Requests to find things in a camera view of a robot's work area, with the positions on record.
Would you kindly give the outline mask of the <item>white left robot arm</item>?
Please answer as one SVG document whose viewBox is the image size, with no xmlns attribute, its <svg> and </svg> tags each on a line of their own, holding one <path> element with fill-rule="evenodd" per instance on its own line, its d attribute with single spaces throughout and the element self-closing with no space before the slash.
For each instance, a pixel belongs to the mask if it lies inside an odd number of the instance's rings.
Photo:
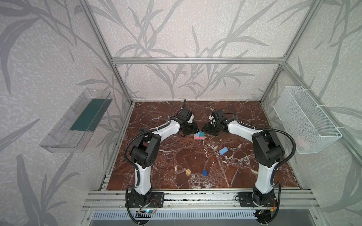
<svg viewBox="0 0 362 226">
<path fill-rule="evenodd" d="M 199 132 L 193 112 L 185 107 L 164 124 L 152 129 L 140 129 L 138 135 L 126 145 L 123 157 L 135 169 L 135 185 L 127 187 L 131 191 L 126 193 L 126 207 L 143 207 L 151 202 L 151 171 L 160 144 L 179 132 L 184 136 Z"/>
</svg>

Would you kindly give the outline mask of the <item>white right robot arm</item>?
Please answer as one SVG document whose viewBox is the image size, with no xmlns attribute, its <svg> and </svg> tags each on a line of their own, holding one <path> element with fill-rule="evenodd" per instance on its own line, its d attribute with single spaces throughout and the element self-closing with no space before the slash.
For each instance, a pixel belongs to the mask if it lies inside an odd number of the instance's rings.
<svg viewBox="0 0 362 226">
<path fill-rule="evenodd" d="M 253 144 L 254 155 L 259 163 L 258 176 L 253 187 L 252 200 L 256 206 L 264 206 L 274 195 L 274 178 L 278 168 L 288 162 L 295 154 L 297 146 L 294 138 L 287 132 L 273 128 L 259 128 L 245 124 L 236 119 L 228 119 L 223 110 L 217 110 L 209 116 L 202 131 L 218 136 L 222 132 L 228 132 L 242 137 Z M 286 136 L 291 144 L 290 154 L 282 159 L 285 149 L 277 134 Z"/>
</svg>

